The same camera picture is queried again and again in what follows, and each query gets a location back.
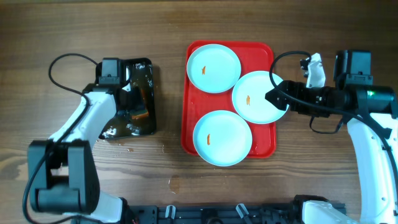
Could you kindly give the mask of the white plate bottom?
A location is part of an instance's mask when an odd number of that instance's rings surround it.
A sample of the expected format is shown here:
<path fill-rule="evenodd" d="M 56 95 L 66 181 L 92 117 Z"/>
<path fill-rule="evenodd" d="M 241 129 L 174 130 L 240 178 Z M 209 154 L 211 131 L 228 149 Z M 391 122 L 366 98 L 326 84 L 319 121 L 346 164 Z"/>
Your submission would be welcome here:
<path fill-rule="evenodd" d="M 212 111 L 200 118 L 192 139 L 198 155 L 220 167 L 241 162 L 252 146 L 252 132 L 247 122 L 226 110 Z"/>

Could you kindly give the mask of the orange sponge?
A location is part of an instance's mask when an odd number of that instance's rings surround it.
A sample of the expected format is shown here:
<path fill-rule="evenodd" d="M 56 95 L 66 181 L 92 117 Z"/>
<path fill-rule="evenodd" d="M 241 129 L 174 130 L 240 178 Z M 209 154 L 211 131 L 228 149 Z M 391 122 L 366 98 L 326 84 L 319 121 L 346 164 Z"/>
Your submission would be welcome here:
<path fill-rule="evenodd" d="M 142 119 L 145 117 L 149 116 L 149 112 L 147 109 L 147 103 L 146 103 L 146 94 L 143 89 L 139 90 L 139 94 L 137 93 L 135 95 L 136 101 L 134 102 L 134 107 L 131 110 L 131 119 L 132 120 L 137 120 L 137 119 Z"/>

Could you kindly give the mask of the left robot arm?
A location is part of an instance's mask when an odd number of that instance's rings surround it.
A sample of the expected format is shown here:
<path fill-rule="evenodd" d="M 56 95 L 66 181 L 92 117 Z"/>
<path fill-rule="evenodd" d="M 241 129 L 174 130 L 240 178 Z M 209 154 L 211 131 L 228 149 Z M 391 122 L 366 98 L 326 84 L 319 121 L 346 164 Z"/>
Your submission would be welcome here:
<path fill-rule="evenodd" d="M 92 149 L 118 109 L 144 109 L 140 88 L 89 84 L 69 120 L 48 140 L 28 147 L 29 180 L 22 199 L 25 219 L 35 212 L 64 215 L 72 223 L 128 223 L 134 220 L 127 202 L 100 190 Z"/>

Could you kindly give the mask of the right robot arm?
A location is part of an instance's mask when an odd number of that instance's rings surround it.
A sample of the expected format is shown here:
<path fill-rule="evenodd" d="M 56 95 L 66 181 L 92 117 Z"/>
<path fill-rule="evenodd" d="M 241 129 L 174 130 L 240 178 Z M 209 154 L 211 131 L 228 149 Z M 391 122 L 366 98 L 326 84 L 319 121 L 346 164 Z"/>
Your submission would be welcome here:
<path fill-rule="evenodd" d="M 356 154 L 361 223 L 397 223 L 397 96 L 388 86 L 338 82 L 308 88 L 282 81 L 265 94 L 279 110 L 329 117 L 339 114 Z"/>

